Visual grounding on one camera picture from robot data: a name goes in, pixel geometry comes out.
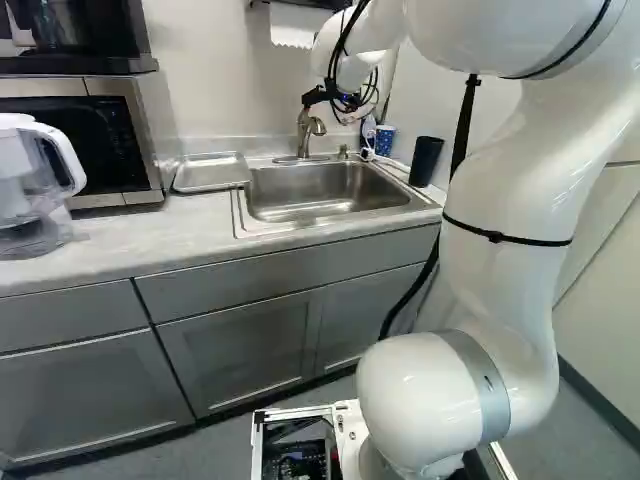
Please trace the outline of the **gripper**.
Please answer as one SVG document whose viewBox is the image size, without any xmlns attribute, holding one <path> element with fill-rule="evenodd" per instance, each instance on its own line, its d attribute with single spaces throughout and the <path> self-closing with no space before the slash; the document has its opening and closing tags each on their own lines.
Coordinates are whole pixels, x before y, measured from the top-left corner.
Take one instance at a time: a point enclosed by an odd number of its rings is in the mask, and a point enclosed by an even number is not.
<svg viewBox="0 0 640 480">
<path fill-rule="evenodd" d="M 346 93 L 341 91 L 336 81 L 324 79 L 324 86 L 315 86 L 301 96 L 304 107 L 312 107 L 318 103 L 328 101 L 331 108 L 339 113 L 353 113 L 361 107 L 361 97 L 358 92 Z"/>
</svg>

